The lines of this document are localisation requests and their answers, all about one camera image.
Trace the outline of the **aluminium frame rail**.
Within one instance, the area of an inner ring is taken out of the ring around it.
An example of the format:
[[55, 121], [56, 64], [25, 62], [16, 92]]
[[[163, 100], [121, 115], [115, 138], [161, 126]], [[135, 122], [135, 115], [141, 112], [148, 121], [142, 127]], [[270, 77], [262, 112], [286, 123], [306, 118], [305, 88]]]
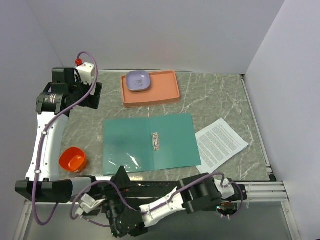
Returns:
[[150, 204], [163, 197], [181, 196], [183, 203], [206, 203], [207, 201], [236, 202], [240, 200], [253, 202], [284, 202], [288, 196], [284, 184], [276, 181], [232, 182], [213, 177], [194, 176], [178, 181], [131, 181], [128, 192], [121, 192], [111, 180], [98, 180], [94, 176], [80, 176], [70, 179], [49, 181], [47, 179], [34, 183], [20, 180], [15, 183], [15, 191], [27, 200], [32, 200], [35, 192], [37, 203], [66, 204], [84, 191], [96, 200], [103, 199], [104, 194], [118, 194], [120, 199], [144, 199]]

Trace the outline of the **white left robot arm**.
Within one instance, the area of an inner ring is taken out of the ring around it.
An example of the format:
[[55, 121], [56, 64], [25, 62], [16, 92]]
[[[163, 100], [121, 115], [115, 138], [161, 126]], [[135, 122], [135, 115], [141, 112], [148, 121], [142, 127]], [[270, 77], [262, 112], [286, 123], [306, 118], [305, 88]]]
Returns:
[[52, 81], [36, 99], [37, 133], [32, 160], [24, 180], [15, 183], [15, 191], [37, 203], [67, 203], [80, 181], [61, 180], [59, 158], [62, 138], [75, 106], [98, 109], [102, 84], [98, 70], [85, 62], [77, 67], [55, 67]]

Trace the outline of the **white printed paper sheets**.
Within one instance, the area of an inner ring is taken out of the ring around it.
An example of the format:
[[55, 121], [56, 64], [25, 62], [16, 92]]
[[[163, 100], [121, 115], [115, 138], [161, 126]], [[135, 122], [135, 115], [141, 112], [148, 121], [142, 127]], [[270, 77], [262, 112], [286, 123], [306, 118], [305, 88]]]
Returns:
[[195, 134], [201, 173], [212, 173], [229, 159], [249, 146], [223, 119], [220, 118]]

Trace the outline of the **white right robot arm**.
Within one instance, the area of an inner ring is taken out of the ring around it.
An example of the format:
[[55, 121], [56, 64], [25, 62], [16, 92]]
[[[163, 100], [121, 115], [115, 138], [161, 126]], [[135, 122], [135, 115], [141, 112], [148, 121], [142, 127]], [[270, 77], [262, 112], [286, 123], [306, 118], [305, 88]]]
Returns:
[[132, 181], [123, 166], [110, 181], [98, 184], [104, 200], [102, 212], [115, 238], [146, 234], [164, 218], [185, 211], [216, 211], [230, 218], [240, 209], [237, 202], [247, 200], [243, 184], [221, 174], [202, 173], [178, 181]]

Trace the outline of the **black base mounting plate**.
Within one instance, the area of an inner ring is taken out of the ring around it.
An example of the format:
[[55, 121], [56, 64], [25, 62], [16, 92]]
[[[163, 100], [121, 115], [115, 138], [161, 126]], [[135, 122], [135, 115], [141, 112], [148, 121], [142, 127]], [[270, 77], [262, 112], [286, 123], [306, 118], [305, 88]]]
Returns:
[[173, 213], [219, 211], [230, 204], [247, 200], [243, 184], [230, 178], [215, 180], [211, 175], [189, 177], [180, 181], [97, 180], [85, 187], [73, 200], [77, 210], [70, 218], [87, 219], [97, 208], [110, 221], [136, 220], [152, 225]]

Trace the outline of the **lavender square bowl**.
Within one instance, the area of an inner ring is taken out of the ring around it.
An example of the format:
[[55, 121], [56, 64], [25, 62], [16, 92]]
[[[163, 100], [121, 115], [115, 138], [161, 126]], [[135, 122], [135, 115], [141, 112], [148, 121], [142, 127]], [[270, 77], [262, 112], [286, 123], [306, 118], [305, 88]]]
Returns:
[[125, 76], [125, 82], [127, 88], [132, 92], [143, 92], [151, 86], [150, 75], [144, 70], [130, 71]]

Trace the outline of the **teal green file folder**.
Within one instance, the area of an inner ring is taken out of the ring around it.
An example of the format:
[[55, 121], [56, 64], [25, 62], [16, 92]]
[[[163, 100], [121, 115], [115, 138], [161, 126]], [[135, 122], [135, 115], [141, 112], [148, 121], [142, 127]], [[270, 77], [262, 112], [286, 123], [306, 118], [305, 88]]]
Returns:
[[107, 119], [103, 130], [103, 175], [201, 164], [190, 113]]

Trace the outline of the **salmon pink tray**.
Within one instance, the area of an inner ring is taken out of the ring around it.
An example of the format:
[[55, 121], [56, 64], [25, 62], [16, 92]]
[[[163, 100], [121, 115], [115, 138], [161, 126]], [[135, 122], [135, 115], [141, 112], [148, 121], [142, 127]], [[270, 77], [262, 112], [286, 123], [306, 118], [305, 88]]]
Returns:
[[123, 106], [126, 108], [171, 104], [180, 101], [180, 90], [173, 70], [150, 72], [150, 87], [144, 91], [131, 91], [126, 76], [120, 77]]

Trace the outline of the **orange plastic cup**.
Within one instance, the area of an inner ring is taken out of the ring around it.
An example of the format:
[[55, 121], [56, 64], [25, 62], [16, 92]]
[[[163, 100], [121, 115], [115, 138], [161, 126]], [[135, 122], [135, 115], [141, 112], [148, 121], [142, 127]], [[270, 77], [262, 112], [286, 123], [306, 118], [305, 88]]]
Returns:
[[75, 146], [66, 149], [59, 158], [60, 167], [71, 173], [82, 172], [87, 164], [87, 155], [82, 149]]

